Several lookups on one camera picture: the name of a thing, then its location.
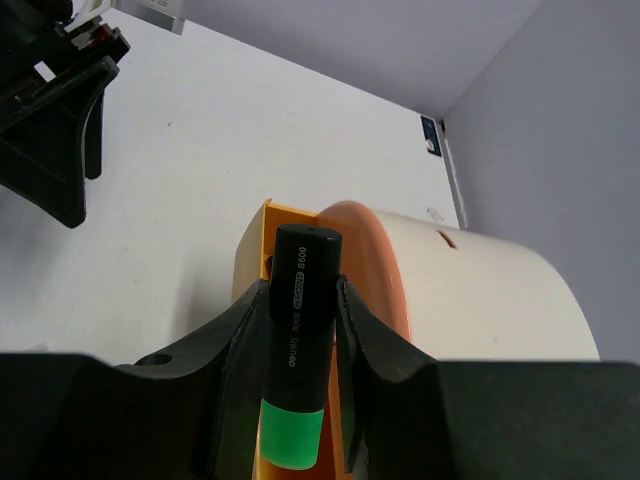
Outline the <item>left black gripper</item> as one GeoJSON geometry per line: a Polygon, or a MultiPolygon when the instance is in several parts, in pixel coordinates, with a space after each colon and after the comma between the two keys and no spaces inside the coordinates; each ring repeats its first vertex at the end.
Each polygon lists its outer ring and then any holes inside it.
{"type": "Polygon", "coordinates": [[[130,45],[107,1],[1,3],[1,185],[68,228],[86,218],[99,161],[90,117],[130,45]]]}

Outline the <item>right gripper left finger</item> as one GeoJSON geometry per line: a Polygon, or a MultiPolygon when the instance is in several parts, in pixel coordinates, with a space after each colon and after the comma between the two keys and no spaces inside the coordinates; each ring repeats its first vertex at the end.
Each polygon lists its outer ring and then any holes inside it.
{"type": "Polygon", "coordinates": [[[132,365],[1,357],[5,479],[248,479],[264,381],[268,284],[132,365]]]}

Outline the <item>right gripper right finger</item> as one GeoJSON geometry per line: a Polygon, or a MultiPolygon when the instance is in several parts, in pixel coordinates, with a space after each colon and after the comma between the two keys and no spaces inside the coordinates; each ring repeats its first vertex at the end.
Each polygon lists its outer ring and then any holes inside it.
{"type": "Polygon", "coordinates": [[[346,471],[356,479],[635,479],[639,368],[440,361],[337,291],[346,471]]]}

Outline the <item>cream round drawer box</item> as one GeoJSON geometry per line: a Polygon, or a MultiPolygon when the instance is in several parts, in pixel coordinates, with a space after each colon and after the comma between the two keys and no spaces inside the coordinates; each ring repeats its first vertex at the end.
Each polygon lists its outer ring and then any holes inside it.
{"type": "Polygon", "coordinates": [[[526,247],[380,212],[408,307],[412,343],[438,360],[600,358],[558,271],[526,247]]]}

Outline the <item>yellow drawer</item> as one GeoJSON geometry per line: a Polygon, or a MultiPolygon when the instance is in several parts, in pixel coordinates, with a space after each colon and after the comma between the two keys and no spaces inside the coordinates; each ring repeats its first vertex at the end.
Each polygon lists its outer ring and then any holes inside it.
{"type": "Polygon", "coordinates": [[[342,236],[267,199],[235,253],[232,296],[268,283],[257,479],[347,479],[335,359],[342,236]]]}

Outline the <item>green highlighter marker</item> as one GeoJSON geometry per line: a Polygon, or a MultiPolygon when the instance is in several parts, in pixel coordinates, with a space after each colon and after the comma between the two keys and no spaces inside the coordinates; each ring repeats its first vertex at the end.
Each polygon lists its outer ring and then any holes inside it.
{"type": "Polygon", "coordinates": [[[277,228],[269,284],[266,379],[260,453],[288,470],[315,466],[328,397],[342,235],[332,229],[277,228]]]}

